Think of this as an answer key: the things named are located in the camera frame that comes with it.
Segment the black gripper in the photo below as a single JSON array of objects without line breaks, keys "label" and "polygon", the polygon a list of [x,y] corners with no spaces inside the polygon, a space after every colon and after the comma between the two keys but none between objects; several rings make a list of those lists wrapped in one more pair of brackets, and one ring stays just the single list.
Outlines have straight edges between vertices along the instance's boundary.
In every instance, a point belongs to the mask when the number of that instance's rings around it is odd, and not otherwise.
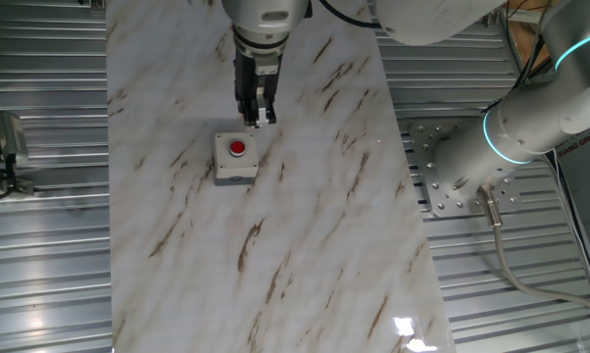
[{"label": "black gripper", "polygon": [[247,127],[260,128],[267,123],[276,123],[273,100],[279,80],[280,56],[274,57],[277,60],[276,73],[265,76],[264,97],[269,99],[267,103],[262,95],[256,96],[259,76],[256,74],[255,59],[246,56],[240,50],[235,52],[235,97],[237,101],[240,101],[240,113]]}]

